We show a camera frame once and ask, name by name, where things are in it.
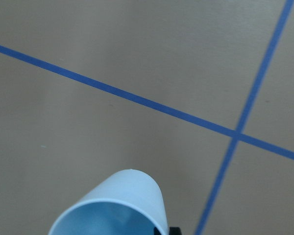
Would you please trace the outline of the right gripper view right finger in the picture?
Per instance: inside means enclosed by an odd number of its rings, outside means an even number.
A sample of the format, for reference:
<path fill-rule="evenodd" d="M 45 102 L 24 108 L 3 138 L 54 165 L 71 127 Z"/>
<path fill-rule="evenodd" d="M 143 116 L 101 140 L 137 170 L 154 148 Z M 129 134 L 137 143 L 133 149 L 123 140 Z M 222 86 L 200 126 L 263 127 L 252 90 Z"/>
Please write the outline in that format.
<path fill-rule="evenodd" d="M 181 235 L 181 229 L 179 227 L 170 227 L 169 235 Z"/>

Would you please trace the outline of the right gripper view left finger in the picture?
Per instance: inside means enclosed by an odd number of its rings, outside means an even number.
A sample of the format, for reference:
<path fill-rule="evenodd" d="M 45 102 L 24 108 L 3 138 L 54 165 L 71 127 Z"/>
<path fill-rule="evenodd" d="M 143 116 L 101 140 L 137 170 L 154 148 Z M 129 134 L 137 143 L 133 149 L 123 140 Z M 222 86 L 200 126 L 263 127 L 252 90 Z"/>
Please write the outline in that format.
<path fill-rule="evenodd" d="M 154 227 L 154 229 L 153 229 L 153 234 L 154 235 L 161 235 L 161 233 L 159 232 L 159 230 L 156 227 Z"/>

